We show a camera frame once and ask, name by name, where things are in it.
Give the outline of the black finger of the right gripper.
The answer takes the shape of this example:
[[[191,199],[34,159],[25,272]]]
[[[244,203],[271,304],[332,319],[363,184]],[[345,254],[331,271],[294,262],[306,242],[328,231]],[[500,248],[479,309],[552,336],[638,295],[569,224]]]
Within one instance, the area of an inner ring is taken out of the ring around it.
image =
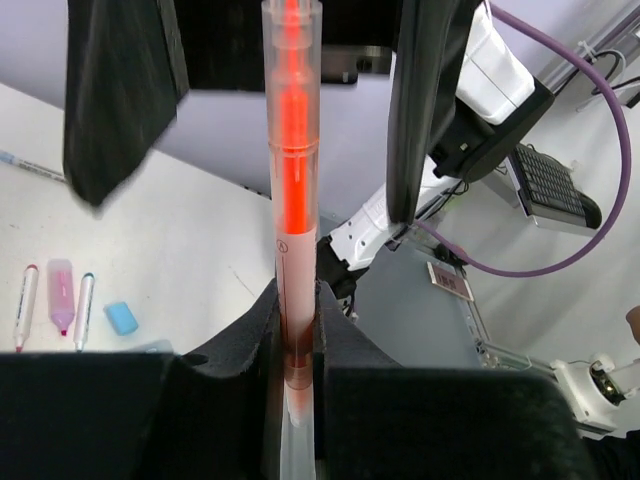
[[[171,1],[70,1],[63,174],[99,208],[142,165],[189,90]]]

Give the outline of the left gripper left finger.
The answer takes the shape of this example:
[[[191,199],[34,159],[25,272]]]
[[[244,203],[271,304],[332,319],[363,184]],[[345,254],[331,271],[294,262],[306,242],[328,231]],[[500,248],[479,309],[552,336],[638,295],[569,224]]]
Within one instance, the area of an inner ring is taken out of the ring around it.
[[[184,354],[1,358],[5,479],[276,479],[277,292]]]

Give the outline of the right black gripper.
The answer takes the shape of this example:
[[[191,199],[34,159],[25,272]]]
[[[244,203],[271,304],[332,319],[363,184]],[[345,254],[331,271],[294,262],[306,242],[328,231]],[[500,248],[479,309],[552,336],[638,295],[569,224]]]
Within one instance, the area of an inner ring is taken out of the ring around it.
[[[327,84],[388,75],[387,212],[415,217],[424,161],[455,115],[478,1],[177,1],[189,85],[262,92],[264,53]]]

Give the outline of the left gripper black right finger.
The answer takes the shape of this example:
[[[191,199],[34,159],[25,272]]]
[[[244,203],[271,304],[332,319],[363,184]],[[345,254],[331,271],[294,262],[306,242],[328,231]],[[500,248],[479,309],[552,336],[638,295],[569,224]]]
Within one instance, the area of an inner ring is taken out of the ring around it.
[[[316,286],[326,471],[332,479],[591,479],[559,390],[528,373],[399,365]]]

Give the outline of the light blue highlighter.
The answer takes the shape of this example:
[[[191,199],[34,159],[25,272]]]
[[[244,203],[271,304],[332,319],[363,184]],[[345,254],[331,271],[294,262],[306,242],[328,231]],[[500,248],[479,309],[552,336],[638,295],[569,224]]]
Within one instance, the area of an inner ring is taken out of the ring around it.
[[[166,340],[156,340],[129,349],[132,353],[150,353],[150,354],[172,354],[174,352],[172,344]]]

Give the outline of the light blue cap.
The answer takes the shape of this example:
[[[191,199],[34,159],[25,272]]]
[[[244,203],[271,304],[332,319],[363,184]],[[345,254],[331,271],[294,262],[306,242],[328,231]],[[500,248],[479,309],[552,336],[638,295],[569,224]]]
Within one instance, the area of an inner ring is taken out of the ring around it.
[[[130,335],[139,328],[138,322],[126,302],[106,305],[104,313],[119,336]]]

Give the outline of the orange pen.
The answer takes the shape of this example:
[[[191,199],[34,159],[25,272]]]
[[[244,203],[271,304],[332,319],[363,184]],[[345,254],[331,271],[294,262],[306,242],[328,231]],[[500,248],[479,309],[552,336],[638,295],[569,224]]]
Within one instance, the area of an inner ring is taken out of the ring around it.
[[[286,409],[281,476],[313,479],[320,77],[313,69],[287,72],[276,59],[264,53]]]

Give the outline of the grey blue-tip pen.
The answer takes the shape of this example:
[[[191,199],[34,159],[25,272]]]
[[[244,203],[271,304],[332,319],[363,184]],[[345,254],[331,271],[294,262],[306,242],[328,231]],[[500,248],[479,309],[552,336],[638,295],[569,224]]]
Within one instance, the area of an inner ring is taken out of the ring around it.
[[[4,150],[0,152],[0,160],[2,163],[5,163],[7,165],[20,168],[21,170],[31,172],[33,174],[56,181],[58,183],[66,183],[66,179],[62,173],[16,157],[15,155]]]

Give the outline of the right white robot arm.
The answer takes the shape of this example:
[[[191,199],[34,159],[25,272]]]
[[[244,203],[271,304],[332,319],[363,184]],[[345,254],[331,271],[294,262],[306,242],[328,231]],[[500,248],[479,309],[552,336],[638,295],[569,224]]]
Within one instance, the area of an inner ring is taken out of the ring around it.
[[[208,1],[68,5],[63,171],[92,209],[141,166],[192,89],[266,94],[276,264],[282,303],[309,303],[316,279],[322,5],[240,2],[245,27]],[[418,184],[464,179],[471,161],[434,151],[454,122],[479,29],[478,1],[402,7],[387,139],[386,214],[406,223]]]

